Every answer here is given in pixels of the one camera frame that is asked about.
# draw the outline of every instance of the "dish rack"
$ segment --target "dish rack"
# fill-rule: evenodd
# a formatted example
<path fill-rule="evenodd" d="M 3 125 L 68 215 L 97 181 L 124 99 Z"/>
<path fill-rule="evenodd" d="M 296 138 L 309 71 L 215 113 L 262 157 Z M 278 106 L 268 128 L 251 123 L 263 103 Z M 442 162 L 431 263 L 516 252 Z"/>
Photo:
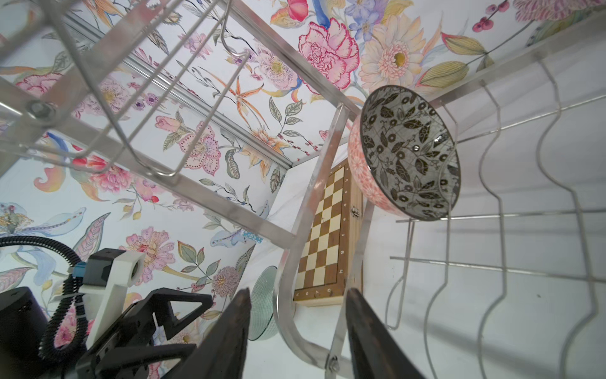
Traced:
<path fill-rule="evenodd" d="M 182 98 L 179 97 L 179 88 L 177 83 L 181 76 L 189 68 L 193 58 L 198 52 L 192 54 L 192 58 L 183 66 L 182 70 L 174 78 L 167 79 L 162 75 L 162 70 L 169 60 L 181 48 L 181 45 L 183 45 L 187 38 L 183 38 L 181 43 L 173 48 L 173 50 L 160 63 L 160 65 L 154 69 L 154 71 L 139 71 L 140 74 L 145 76 L 145 83 L 130 98 L 128 103 L 125 104 L 125 106 L 122 108 L 123 111 L 121 110 L 114 114 L 101 94 L 99 83 L 115 67 L 122 62 L 128 61 L 128 59 L 130 59 L 131 52 L 138 46 L 138 44 L 141 43 L 141 41 L 146 38 L 147 35 L 151 33 L 156 26 L 162 22 L 163 19 L 167 17 L 181 3 L 181 1 L 160 0 L 160 6 L 155 7 L 148 7 L 147 1 L 140 2 L 135 8 L 133 8 L 132 11 L 128 12 L 124 18 L 116 23 L 116 25 L 107 34 L 101 37 L 89 51 L 84 53 L 78 51 L 64 22 L 62 21 L 62 17 L 68 12 L 69 8 L 75 2 L 75 0 L 63 0 L 61 2 L 55 0 L 40 0 L 39 6 L 43 12 L 43 15 L 35 19 L 30 25 L 26 26 L 20 32 L 12 36 L 8 41 L 6 41 L 2 46 L 0 46 L 0 59 L 3 59 L 11 55 L 16 49 L 25 44 L 43 27 L 51 26 L 54 28 L 61 42 L 65 45 L 75 65 L 40 98 L 35 98 L 34 96 L 11 85 L 9 82 L 0 79 L 0 104 L 5 109 L 2 111 L 1 115 L 3 118 L 8 117 L 9 119 L 14 119 L 14 122 L 9 124 L 8 129 L 5 131 L 2 139 L 0 139 L 0 176 L 3 175 L 20 157 L 38 159 L 47 163 L 67 166 L 75 170 L 100 172 L 95 169 L 75 166 L 69 162 L 72 159 L 82 158 L 91 154 L 92 152 L 96 152 L 101 156 L 107 157 L 110 161 L 110 164 L 107 164 L 106 167 L 101 170 L 101 172 L 108 170 L 112 164 L 125 167 L 137 175 L 141 175 L 158 183 L 174 194 L 196 203 L 205 209 L 216 212 L 234 224 L 237 224 L 246 230 L 270 240 L 273 244 L 284 249 L 284 253 L 278 267 L 278 274 L 274 288 L 274 317 L 282 338 L 292 352 L 302 361 L 325 370 L 326 378 L 334 378 L 336 375 L 340 375 L 345 378 L 353 378 L 354 374 L 351 361 L 341 355 L 346 333 L 344 306 L 341 307 L 333 342 L 330 348 L 319 346 L 303 338 L 295 325 L 292 316 L 293 312 L 291 310 L 294 306 L 292 294 L 295 275 L 299 264 L 299 257 L 301 256 L 301 252 L 306 242 L 308 231 L 311 228 L 315 210 L 318 206 L 319 200 L 322 197 L 322 192 L 324 191 L 325 183 L 327 181 L 328 173 L 334 160 L 336 150 L 338 146 L 344 142 L 342 141 L 341 137 L 345 129 L 346 121 L 348 119 L 352 121 L 355 120 L 360 114 L 360 109 L 342 92 L 332 86 L 332 84 L 319 71 L 317 71 L 290 44 L 280 37 L 276 31 L 274 31 L 259 16 L 257 16 L 257 14 L 251 8 L 246 6 L 242 0 L 214 0 L 212 3 L 209 2 L 207 10 L 202 15 L 199 22 L 202 22 L 202 20 L 204 20 L 217 6 L 221 7 L 224 11 L 222 16 L 219 18 L 219 21 L 216 22 L 212 30 L 208 33 L 208 37 L 206 37 L 205 41 L 198 47 L 198 51 L 200 51 L 208 42 L 213 32 L 220 30 L 221 41 L 224 47 L 232 55 L 241 58 L 241 63 L 238 65 L 234 74 L 227 82 L 223 92 L 216 97 L 214 105 L 207 110 L 204 126 L 198 130 L 195 136 L 196 140 L 200 138 L 209 122 L 213 118 L 219 117 L 219 115 L 216 115 L 216 111 L 221 101 L 224 99 L 229 88 L 234 83 L 238 73 L 242 70 L 250 57 L 248 52 L 237 52 L 236 50 L 232 49 L 223 37 L 226 24 L 228 23 L 228 19 L 230 17 L 231 19 L 229 19 L 229 22 L 235 21 L 246 28 L 257 40 L 270 49 L 278 58 L 282 59 L 305 82 L 314 87 L 316 91 L 320 93 L 320 95 L 322 95 L 336 108 L 330 124 L 328 137 L 325 141 L 324 148 L 319 154 L 319 160 L 315 165 L 311 180 L 304 195 L 302 206 L 296 216 L 294 226 L 292 230 L 285 230 L 267 220 L 261 219 L 251 212 L 246 211 L 245 209 L 213 193 L 212 190 L 201 186 L 196 181 L 193 181 L 192 179 L 181 174 L 181 170 L 184 167 L 187 158 L 192 153 L 195 144 L 191 144 L 180 163 L 174 169 L 163 166 L 154 159 L 147 157 L 135 150 L 131 145 L 131 141 L 144 127 L 144 124 L 155 111 L 157 106 L 153 107 L 151 111 L 149 111 L 148 115 L 143 121 L 141 121 L 141 123 L 130 135 L 126 135 L 121 128 L 118 120 L 151 83 L 160 86 L 160 88 L 164 90 L 157 104 L 161 104 L 168 96 L 177 99 Z M 190 33 L 193 33 L 198 25 L 199 23 L 196 23 L 196 25 L 194 25 L 190 30 Z M 606 25 L 606 15 L 603 13 L 598 14 L 584 22 L 573 25 L 563 32 L 558 33 L 557 37 L 555 38 L 550 38 L 533 45 L 531 48 L 524 50 L 518 56 L 499 62 L 483 70 L 482 72 L 445 89 L 436 96 L 429 98 L 431 104 L 435 108 L 442 107 L 450 115 L 448 109 L 450 103 L 477 90 L 484 90 L 486 96 L 490 98 L 494 109 L 496 109 L 496 116 L 498 119 L 498 127 L 496 129 L 480 133 L 476 136 L 462 139 L 457 142 L 460 144 L 482 136 L 494 135 L 492 142 L 488 145 L 480 158 L 478 174 L 483 187 L 498 202 L 499 212 L 494 214 L 477 214 L 469 216 L 451 216 L 449 212 L 448 217 L 441 219 L 447 223 L 447 243 L 444 260 L 421 260 L 418 258 L 413 258 L 411 256 L 411 250 L 413 245 L 413 234 L 417 221 L 399 221 L 408 223 L 408 237 L 405 244 L 405 256 L 392 258 L 395 260 L 404 261 L 404 271 L 400 280 L 398 280 L 398 282 L 394 285 L 394 288 L 391 290 L 389 296 L 390 299 L 396 287 L 400 284 L 402 285 L 399 297 L 398 320 L 393 326 L 388 324 L 388 301 L 387 308 L 385 310 L 385 325 L 392 330 L 397 329 L 400 325 L 402 306 L 404 303 L 404 289 L 407 283 L 408 267 L 410 262 L 443 265 L 445 267 L 443 284 L 433 294 L 431 301 L 426 308 L 423 323 L 427 360 L 430 364 L 433 376 L 436 378 L 436 371 L 434 370 L 432 364 L 431 354 L 427 343 L 428 318 L 435 300 L 448 285 L 448 273 L 450 267 L 493 270 L 501 273 L 502 292 L 500 296 L 492 301 L 491 305 L 485 311 L 477 333 L 476 344 L 478 348 L 478 364 L 484 378 L 486 377 L 486 372 L 484 369 L 482 333 L 493 311 L 507 296 L 508 274 L 521 273 L 526 275 L 539 275 L 543 277 L 558 277 L 580 280 L 586 283 L 591 308 L 568 332 L 565 343 L 561 348 L 559 376 L 562 378 L 564 378 L 567 373 L 566 364 L 568 352 L 574 343 L 575 337 L 592 319 L 595 318 L 599 312 L 595 284 L 606 283 L 606 279 L 596 278 L 593 275 L 591 259 L 588 253 L 584 214 L 588 212 L 606 212 L 606 209 L 584 210 L 581 208 L 574 189 L 557 181 L 557 179 L 553 178 L 542 165 L 540 154 L 542 142 L 539 143 L 536 151 L 541 172 L 551 182 L 566 190 L 570 194 L 574 204 L 574 208 L 572 209 L 565 209 L 562 211 L 505 213 L 501 197 L 496 192 L 492 191 L 490 186 L 484 182 L 482 176 L 482 165 L 487 152 L 491 149 L 494 142 L 499 139 L 503 130 L 548 116 L 555 116 L 555 119 L 551 122 L 550 127 L 545 130 L 541 137 L 541 141 L 543 141 L 551 128 L 557 123 L 562 112 L 568 109 L 580 107 L 590 102 L 604 99 L 606 97 L 606 94 L 601 94 L 581 102 L 563 105 L 559 99 L 558 84 L 548 67 L 543 63 L 544 58 L 565 50 L 573 46 L 578 41 L 596 40 L 596 38 L 600 37 L 603 38 L 605 32 L 604 25 Z M 528 67 L 531 64 L 537 64 L 537 62 L 544 69 L 544 72 L 549 77 L 553 85 L 553 93 L 555 95 L 557 104 L 556 110 L 540 113 L 532 116 L 531 118 L 518 121 L 514 124 L 503 126 L 501 123 L 501 107 L 495 97 L 492 95 L 491 91 L 488 89 L 488 86 L 492 83 L 498 82 L 508 75 Z M 106 128 L 103 130 L 94 129 L 83 122 L 80 122 L 80 120 L 74 119 L 70 116 L 72 110 L 84 99 L 85 96 L 89 94 L 89 91 L 92 92 L 95 98 L 97 98 L 109 121 Z M 452 116 L 451 119 L 454 122 L 455 129 L 458 129 L 458 124 L 455 119 L 452 118 Z M 81 152 L 71 153 L 57 151 L 50 147 L 37 144 L 36 142 L 38 139 L 44 134 L 45 131 L 49 129 L 53 129 L 68 139 L 87 147 Z M 118 136 L 117 140 L 108 135 L 110 131 L 114 132 Z M 453 135 L 455 136 L 456 140 L 458 132 L 455 132 Z M 67 157 L 68 159 L 57 159 L 53 158 L 50 154 L 41 155 L 42 153 L 51 153 L 52 155 Z M 353 258 L 348 283 L 351 283 L 353 281 L 352 279 L 361 272 L 364 250 L 366 248 L 373 214 L 375 213 L 374 211 L 374 205 L 368 202 L 362 216 L 363 219 L 360 239 L 355 248 L 355 255 Z M 572 277 L 570 275 L 552 274 L 540 270 L 514 269 L 507 266 L 507 250 L 505 247 L 504 227 L 505 219 L 511 217 L 557 214 L 572 214 L 576 216 L 576 222 L 578 224 L 578 236 L 581 241 L 581 250 L 584 261 L 584 274 Z M 500 264 L 481 265 L 451 261 L 449 257 L 449 249 L 452 222 L 456 220 L 490 218 L 499 220 L 500 243 L 498 249 L 500 249 Z"/>

